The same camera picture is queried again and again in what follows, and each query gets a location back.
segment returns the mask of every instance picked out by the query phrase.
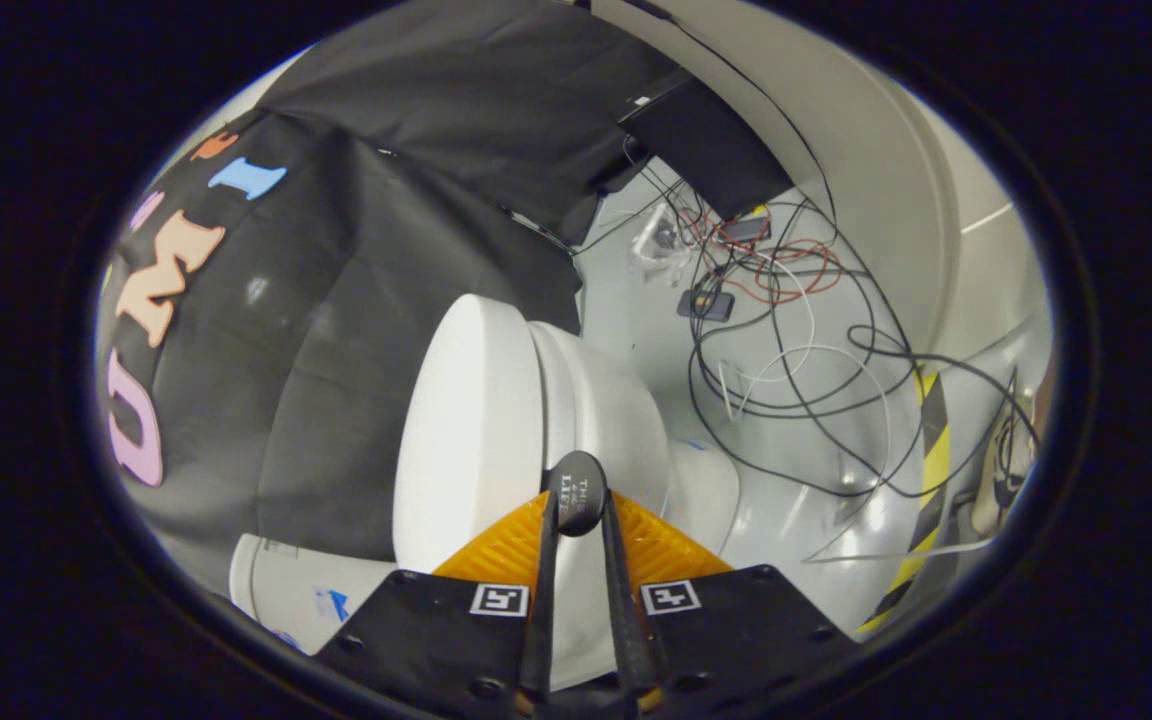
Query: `white wall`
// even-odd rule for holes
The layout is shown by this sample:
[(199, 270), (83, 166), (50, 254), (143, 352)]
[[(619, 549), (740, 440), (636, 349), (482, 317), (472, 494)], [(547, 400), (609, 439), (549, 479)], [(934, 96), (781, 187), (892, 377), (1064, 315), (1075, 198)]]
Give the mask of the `white wall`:
[(1011, 197), (963, 136), (935, 111), (910, 97), (941, 143), (954, 179), (961, 225), (957, 273), (931, 351), (972, 357), (1020, 327), (1030, 314), (1049, 313), (1047, 288)]
[[(937, 346), (957, 266), (958, 211), (929, 121), (910, 96), (832, 41), (735, 0), (655, 0), (776, 100), (812, 143), (838, 203), (838, 227), (882, 283), (915, 350)], [(790, 177), (828, 209), (820, 172), (750, 83), (680, 29), (621, 0), (594, 15), (622, 26), (713, 88)]]

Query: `black fabric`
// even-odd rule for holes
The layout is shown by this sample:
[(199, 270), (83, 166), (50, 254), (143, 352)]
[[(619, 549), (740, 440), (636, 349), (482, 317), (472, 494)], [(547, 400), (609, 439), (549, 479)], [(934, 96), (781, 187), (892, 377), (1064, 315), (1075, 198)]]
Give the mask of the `black fabric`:
[[(238, 156), (287, 176), (257, 200), (209, 188)], [(161, 433), (161, 486), (126, 470), (124, 486), (165, 550), (214, 591), (225, 592), (243, 532), (393, 558), (407, 402), (435, 325), (462, 293), (579, 332), (577, 278), (562, 251), (452, 179), (325, 120), (265, 115), (147, 194), (160, 190), (159, 209), (119, 243), (99, 357), (118, 348), (150, 391)], [(177, 209), (227, 233), (187, 275), (168, 333), (150, 348), (132, 319), (111, 320), (113, 300), (127, 266), (154, 263), (154, 235)], [(138, 441), (131, 407), (109, 409)]]
[(325, 38), (259, 106), (332, 118), (573, 243), (588, 219), (567, 214), (627, 164), (623, 104), (676, 68), (553, 0), (412, 0)]
[[(159, 487), (127, 469), (123, 486), (189, 575), (227, 593), (244, 532), (393, 559), (399, 441), (447, 306), (473, 291), (579, 332), (570, 258), (500, 206), (584, 237), (628, 165), (613, 109), (672, 67), (550, 0), (417, 0), (313, 46), (225, 128), (233, 145), (191, 149), (146, 190), (164, 199), (123, 225), (101, 293), (96, 423), (142, 439), (105, 387), (116, 348), (164, 465)], [(209, 187), (237, 158), (287, 174), (255, 200)], [(177, 210), (225, 235), (151, 348), (115, 301)]]

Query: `hazard tape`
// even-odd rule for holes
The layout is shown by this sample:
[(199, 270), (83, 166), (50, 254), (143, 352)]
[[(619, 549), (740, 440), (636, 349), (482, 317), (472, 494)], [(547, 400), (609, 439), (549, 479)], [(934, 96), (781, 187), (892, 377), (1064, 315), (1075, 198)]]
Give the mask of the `hazard tape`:
[[(950, 419), (945, 407), (945, 387), (940, 374), (923, 377), (919, 384), (919, 401), (923, 407), (923, 488), (927, 491), (938, 483), (945, 483), (950, 472)], [(918, 498), (918, 520), (914, 523), (909, 552), (929, 551), (937, 544), (946, 492), (946, 484), (941, 484), (937, 492)], [(914, 578), (925, 562), (927, 562), (925, 558), (910, 558), (901, 562), (896, 578), (892, 579), (890, 588), (882, 593), (882, 600), (878, 601), (878, 607), (856, 632), (870, 632), (887, 620), (901, 598), (909, 592), (909, 588), (914, 586)]]

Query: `white floor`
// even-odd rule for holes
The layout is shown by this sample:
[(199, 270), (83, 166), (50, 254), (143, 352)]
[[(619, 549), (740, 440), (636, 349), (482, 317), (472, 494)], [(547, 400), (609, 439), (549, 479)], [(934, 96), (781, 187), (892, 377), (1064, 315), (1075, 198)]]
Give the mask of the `white floor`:
[[(664, 182), (672, 183), (677, 177), (659, 160), (653, 160), (650, 167)], [(657, 195), (657, 188), (641, 174), (623, 191), (605, 199), (590, 237), (600, 236), (607, 228), (626, 219), (628, 213), (643, 209)], [(796, 191), (790, 191), (779, 200), (798, 200), (799, 197)], [(773, 206), (773, 238), (778, 237), (791, 212), (791, 209)], [(577, 256), (576, 263), (586, 288), (585, 297), (579, 300), (584, 328), (582, 334), (589, 343), (626, 361), (639, 373), (652, 391), (672, 437), (710, 442), (707, 430), (696, 418), (687, 388), (692, 348), (689, 324), (676, 313), (681, 293), (690, 285), (692, 265), (687, 266), (684, 276), (673, 286), (668, 275), (644, 278), (630, 263), (630, 243), (644, 227), (649, 214), (650, 211), (635, 218), (593, 249)], [(801, 237), (828, 240), (831, 232), (819, 217), (804, 214), (787, 240)], [(841, 241), (835, 243), (833, 250), (844, 265), (850, 268), (858, 266), (847, 255)], [(736, 273), (732, 276), (741, 279), (744, 275), (745, 285), (758, 291), (753, 279), (744, 270), (736, 270)], [(869, 285), (865, 290), (874, 304), (878, 327), (895, 333), (895, 325), (878, 300), (878, 293)], [(755, 318), (767, 309), (743, 291), (730, 291), (736, 297), (735, 310), (726, 325)], [(867, 310), (850, 279), (842, 278), (831, 290), (813, 293), (808, 300), (814, 314), (814, 340), (813, 324), (809, 319), (805, 302), (799, 300), (778, 306), (776, 318), (781, 324), (786, 348), (813, 342), (841, 348), (859, 357), (861, 350), (847, 341), (846, 332), (849, 325), (867, 324)], [(718, 327), (723, 325), (705, 324), (705, 329)], [(1020, 364), (1021, 381), (1037, 384), (1046, 366), (1049, 346), (1047, 324), (1030, 323), (1028, 327), (1007, 338), (1006, 342), (992, 347), (972, 362), (1000, 381), (1006, 381), (1011, 365)], [(713, 369), (726, 361), (730, 364), (727, 367), (738, 369), (749, 376), (758, 374), (778, 353), (771, 323), (758, 323), (744, 331), (723, 333), (707, 342), (705, 348), (705, 357)], [(794, 367), (801, 356), (791, 355), (790, 359), (790, 366)], [(888, 388), (908, 372), (909, 365), (901, 359), (872, 359), (869, 367), (873, 370), (877, 381)], [(817, 348), (794, 377), (804, 395), (814, 397), (836, 387), (855, 370), (854, 359)], [(783, 374), (780, 364), (776, 364), (765, 377), (774, 379), (783, 378)], [(699, 373), (694, 377), (702, 414), (728, 447), (755, 464), (842, 491), (864, 488), (874, 482), (873, 475), (861, 462), (842, 454), (812, 420), (758, 419), (738, 414), (735, 419), (728, 420), (723, 402), (704, 386)], [(723, 372), (723, 378), (726, 377), (727, 372)], [(733, 377), (730, 382), (737, 384), (738, 376)], [(987, 384), (963, 370), (946, 370), (943, 382), (950, 416), (950, 465), (954, 468), (972, 450), (982, 433), (986, 432), (986, 425), (1000, 397)], [(748, 384), (740, 386), (741, 392), (748, 388)], [(861, 376), (844, 392), (824, 401), (817, 410), (847, 406), (872, 397), (876, 393), (874, 382)], [(783, 381), (759, 382), (755, 397), (778, 404), (796, 400), (788, 382)], [(918, 491), (923, 483), (923, 448), (920, 439), (915, 438), (919, 414), (914, 382), (905, 382), (888, 396), (887, 411), (890, 414), (890, 447), (887, 446), (887, 420), (884, 419), (882, 404), (878, 402), (832, 416), (824, 424), (835, 437), (881, 470), (885, 460), (887, 468), (895, 468), (905, 455), (905, 448), (915, 442), (909, 460), (893, 475), (890, 482), (905, 491)], [(803, 560), (817, 552), (820, 558), (831, 558), (905, 551), (914, 536), (918, 501), (897, 497), (889, 488), (879, 488), (867, 503), (861, 501), (861, 498), (840, 500), (817, 488), (746, 465), (737, 464), (737, 471), (741, 500), (732, 536), (721, 553), (723, 560), (735, 566), (771, 562), (799, 591), (812, 598), (820, 611), (840, 628), (849, 632), (859, 628), (890, 586), (901, 561), (858, 560), (805, 564)], [(952, 483), (950, 497), (961, 488), (973, 486), (978, 477), (975, 471), (962, 473)]]

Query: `black cable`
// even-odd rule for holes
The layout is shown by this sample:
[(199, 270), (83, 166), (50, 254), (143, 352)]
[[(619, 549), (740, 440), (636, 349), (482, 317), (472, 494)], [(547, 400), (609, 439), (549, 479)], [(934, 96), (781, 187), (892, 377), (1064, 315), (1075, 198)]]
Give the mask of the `black cable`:
[[(713, 237), (713, 234), (714, 234), (714, 232), (710, 232), (710, 233), (705, 234), (705, 238), (702, 242), (702, 253), (704, 253), (705, 250), (707, 250), (708, 241), (710, 241), (710, 238)], [(783, 240), (785, 240), (785, 233), (782, 233), (781, 238), (776, 242), (776, 250), (780, 249), (781, 243), (783, 242)], [(734, 256), (734, 255), (735, 255), (735, 250), (730, 250), (730, 256)], [(692, 290), (696, 290), (696, 288), (702, 287), (702, 283), (703, 282), (707, 282), (711, 278), (713, 278), (713, 281), (717, 282), (717, 287), (721, 288), (722, 287), (723, 273), (722, 272), (710, 272), (707, 278), (699, 278), (700, 265), (702, 265), (702, 258), (696, 258), (696, 266), (695, 266), (695, 270), (692, 270), (692, 281), (691, 281)], [(770, 313), (774, 309), (776, 309), (776, 306), (774, 306), (774, 305), (770, 306)], [(703, 327), (703, 324), (704, 324), (704, 313), (692, 313), (692, 318), (691, 318), (691, 321), (689, 324), (690, 324), (690, 327), (691, 327), (692, 350), (691, 350), (691, 356), (687, 361), (687, 392), (689, 392), (689, 396), (690, 396), (690, 400), (691, 400), (691, 408), (692, 408), (692, 410), (695, 410), (696, 419), (699, 419), (700, 424), (704, 425), (705, 430), (707, 430), (708, 437), (713, 439), (713, 441), (714, 441), (714, 444), (717, 444), (719, 450), (722, 450), (723, 454), (727, 454), (728, 457), (732, 457), (733, 461), (740, 462), (742, 465), (745, 465), (748, 468), (752, 468), (755, 470), (763, 471), (764, 473), (773, 475), (773, 477), (783, 478), (783, 479), (787, 479), (787, 480), (790, 480), (790, 482), (803, 484), (803, 486), (806, 486), (806, 487), (810, 487), (810, 488), (817, 488), (817, 491), (820, 491), (823, 493), (827, 493), (827, 495), (832, 495), (832, 497), (863, 497), (863, 495), (867, 495), (867, 493), (872, 493), (873, 492), (873, 488), (861, 488), (861, 491), (851, 491), (851, 492), (849, 492), (849, 491), (836, 491), (835, 488), (827, 488), (827, 487), (820, 486), (820, 484), (818, 484), (818, 483), (813, 483), (812, 480), (799, 478), (799, 477), (795, 477), (795, 475), (781, 473), (781, 471), (773, 470), (771, 468), (764, 468), (763, 465), (758, 465), (753, 461), (750, 461), (750, 460), (745, 458), (744, 456), (741, 456), (735, 450), (733, 450), (730, 447), (727, 447), (727, 444), (725, 444), (722, 441), (722, 438), (718, 437), (718, 433), (714, 432), (714, 429), (712, 427), (712, 425), (708, 424), (708, 419), (705, 419), (705, 415), (702, 414), (702, 411), (700, 411), (699, 402), (698, 402), (698, 400), (696, 400), (695, 379), (694, 379), (692, 373), (691, 373), (691, 365), (696, 362), (696, 356), (698, 356), (698, 354), (700, 351), (700, 336), (702, 336), (700, 328)]]
[[(791, 217), (790, 222), (786, 225), (785, 229), (781, 232), (780, 238), (778, 238), (778, 241), (776, 241), (776, 250), (778, 250), (783, 244), (783, 241), (785, 241), (785, 237), (786, 237), (786, 234), (787, 234), (788, 229), (790, 229), (793, 227), (793, 223), (796, 222), (796, 220), (797, 220), (797, 213), (799, 213), (801, 209), (804, 209), (804, 204), (795, 204), (795, 202), (778, 202), (776, 205), (786, 205), (786, 206), (794, 206), (795, 207), (795, 215)], [(836, 265), (838, 265), (838, 270), (840, 270), (840, 272), (849, 274), (849, 278), (851, 279), (852, 283), (855, 283), (855, 286), (856, 286), (856, 290), (858, 290), (861, 293), (861, 300), (863, 300), (865, 302), (865, 309), (867, 310), (869, 323), (870, 324), (874, 324), (876, 320), (874, 320), (874, 308), (873, 308), (873, 304), (872, 304), (872, 302), (869, 301), (869, 295), (864, 290), (864, 287), (861, 286), (858, 279), (856, 279), (856, 276), (859, 276), (861, 273), (855, 273), (854, 270), (844, 268), (844, 266), (842, 266), (841, 263), (836, 263)], [(765, 318), (765, 316), (767, 316), (767, 314), (760, 314), (760, 318)], [(710, 331), (707, 334), (705, 334), (705, 338), (708, 338), (710, 334), (717, 334), (717, 333), (722, 333), (722, 332), (732, 332), (732, 331), (736, 331), (736, 329), (742, 329), (746, 325), (744, 323), (742, 323), (741, 325), (733, 325), (733, 327), (729, 327), (729, 328), (717, 328), (717, 329)], [(705, 338), (700, 338), (699, 342), (703, 343), (704, 340), (705, 340)], [(704, 363), (704, 354), (703, 354), (703, 351), (700, 351), (698, 354), (698, 356), (699, 356), (699, 366), (700, 366), (702, 377), (705, 379), (705, 384), (708, 386), (710, 392), (713, 392), (714, 395), (717, 395), (718, 397), (722, 397), (723, 395), (722, 395), (721, 389), (719, 389), (719, 382), (718, 382), (717, 374), (714, 374), (713, 370), (710, 369), (708, 365)], [(863, 361), (863, 364), (869, 364), (869, 359), (870, 359), (870, 354), (865, 354), (865, 359)], [(829, 392), (824, 393), (824, 395), (821, 395), (819, 397), (813, 397), (813, 400), (799, 402), (798, 404), (770, 406), (770, 404), (764, 404), (764, 402), (761, 402), (761, 401), (756, 401), (752, 397), (750, 397), (749, 400), (745, 400), (745, 404), (746, 406), (753, 404), (753, 406), (758, 406), (758, 407), (767, 407), (767, 409), (772, 409), (772, 410), (794, 410), (794, 409), (797, 409), (797, 407), (803, 407), (804, 404), (814, 404), (814, 402), (820, 402), (820, 401), (827, 400), (827, 397), (835, 396), (839, 392), (842, 392), (847, 387), (850, 387), (851, 382), (855, 382), (856, 379), (859, 379), (861, 374), (863, 374), (863, 373), (864, 373), (864, 370), (858, 367), (858, 369), (855, 370), (854, 373), (851, 373), (851, 377), (847, 378), (843, 382), (840, 384), (840, 386), (831, 389)], [(901, 386), (901, 384), (905, 382), (905, 379), (909, 378), (909, 374), (911, 374), (911, 373), (905, 373), (904, 378), (901, 378), (900, 381), (895, 384), (895, 386), (892, 386), (892, 388), (888, 389), (888, 391), (886, 391), (886, 392), (890, 393), (890, 392), (895, 391), (896, 388), (899, 388)], [(854, 409), (856, 409), (856, 407), (867, 406), (867, 404), (870, 404), (870, 402), (877, 402), (877, 401), (881, 400), (881, 397), (882, 397), (881, 395), (876, 395), (873, 397), (869, 397), (867, 400), (864, 400), (864, 401), (861, 401), (861, 402), (854, 402), (854, 404), (850, 404), (850, 406), (839, 407), (835, 410), (823, 411), (823, 414), (818, 414), (818, 415), (820, 415), (820, 416), (827, 416), (827, 415), (846, 414), (846, 411), (854, 410)], [(758, 418), (770, 418), (770, 419), (771, 418), (776, 418), (776, 419), (781, 419), (781, 418), (783, 418), (783, 419), (805, 419), (805, 418), (808, 418), (808, 415), (760, 414), (760, 411), (758, 411), (758, 410), (746, 410), (746, 414), (750, 414), (750, 415), (753, 415), (753, 416), (758, 416)]]
[[(1011, 396), (1011, 392), (1002, 386), (1001, 382), (993, 379), (990, 373), (984, 372), (984, 370), (978, 369), (976, 365), (964, 363), (962, 359), (954, 359), (954, 357), (947, 355), (940, 355), (937, 353), (909, 353), (909, 351), (892, 351), (892, 350), (878, 350), (878, 347), (870, 341), (869, 344), (864, 344), (856, 338), (851, 338), (851, 333), (858, 329), (866, 329), (865, 325), (851, 325), (847, 328), (847, 340), (851, 341), (856, 347), (864, 347), (865, 350), (872, 351), (873, 355), (886, 355), (888, 357), (904, 357), (909, 361), (932, 361), (932, 363), (945, 363), (946, 365), (953, 365), (961, 370), (965, 370), (968, 373), (972, 373), (975, 377), (983, 379), (983, 381), (988, 382), (993, 389), (998, 391), (998, 395), (1001, 395), (1007, 404), (1011, 406), (1011, 409), (1016, 411), (1020, 417), (1020, 423), (1025, 425), (1025, 430), (1030, 438), (1033, 438), (1034, 447), (1038, 446), (1038, 430), (1034, 429), (1034, 424), (1029, 419), (1029, 415), (1025, 414), (1023, 407), (1016, 401), (1016, 397)], [(881, 336), (887, 338), (887, 340), (893, 340), (890, 334), (884, 333), (878, 328), (869, 328), (870, 334), (881, 334)]]
[[(681, 180), (677, 181), (677, 182), (675, 182), (675, 183), (673, 183), (672, 187), (677, 187), (680, 184), (682, 184)], [(612, 228), (608, 232), (605, 232), (604, 234), (600, 234), (600, 236), (596, 237), (593, 241), (590, 241), (588, 243), (588, 245), (584, 245), (584, 247), (581, 248), (581, 250), (577, 250), (576, 252), (573, 252), (573, 258), (575, 258), (575, 256), (577, 256), (577, 255), (581, 255), (581, 252), (586, 252), (589, 250), (593, 250), (594, 245), (598, 245), (599, 242), (604, 242), (605, 240), (607, 240), (607, 237), (611, 236), (612, 233), (617, 232), (617, 229), (621, 229), (621, 228), (626, 227), (627, 223), (630, 223), (630, 220), (632, 220), (632, 219), (639, 217), (641, 214), (645, 213), (646, 210), (652, 209), (652, 205), (655, 204), (655, 202), (659, 202), (665, 195), (666, 195), (665, 192), (661, 192), (660, 195), (653, 197), (653, 199), (650, 200), (646, 205), (644, 205), (643, 209), (635, 210), (634, 213), (630, 214), (630, 217), (621, 220), (620, 223), (612, 225)]]
[(767, 101), (772, 104), (772, 108), (776, 108), (776, 113), (780, 113), (781, 118), (785, 118), (785, 122), (788, 123), (790, 129), (794, 131), (794, 135), (799, 137), (799, 142), (803, 143), (803, 147), (808, 151), (808, 154), (812, 156), (812, 161), (814, 162), (814, 167), (817, 167), (817, 169), (820, 172), (820, 181), (824, 183), (824, 195), (826, 195), (827, 199), (829, 200), (829, 214), (832, 214), (832, 217), (835, 218), (835, 222), (833, 225), (835, 225), (835, 233), (838, 233), (838, 206), (835, 205), (835, 202), (833, 202), (833, 191), (829, 190), (829, 180), (826, 177), (826, 174), (824, 174), (824, 167), (823, 165), (820, 165), (819, 158), (817, 158), (817, 154), (812, 150), (812, 143), (808, 142), (808, 138), (803, 135), (803, 131), (799, 130), (799, 127), (795, 124), (794, 120), (790, 120), (790, 115), (787, 115), (785, 113), (785, 109), (781, 109), (781, 106), (776, 104), (776, 100), (773, 100), (772, 96), (767, 94), (767, 91), (763, 90), (763, 88), (759, 86), (758, 83), (753, 82), (753, 79), (751, 79), (748, 76), (748, 74), (744, 74), (740, 68), (736, 67), (736, 65), (733, 65), (732, 60), (723, 58), (721, 53), (718, 53), (717, 50), (710, 47), (706, 41), (700, 40), (699, 37), (692, 35), (689, 31), (689, 29), (682, 26), (682, 23), (680, 23), (677, 18), (673, 17), (673, 15), (668, 15), (666, 20), (667, 22), (669, 22), (669, 24), (677, 28), (680, 32), (684, 33), (687, 37), (690, 37), (696, 45), (700, 45), (702, 47), (707, 50), (710, 55), (713, 55), (714, 58), (722, 60), (723, 65), (727, 65), (728, 68), (732, 68), (732, 71), (736, 73), (737, 76), (744, 79), (744, 82), (748, 82), (750, 86), (753, 86), (755, 90), (759, 92), (759, 94), (765, 97), (765, 99), (767, 99)]

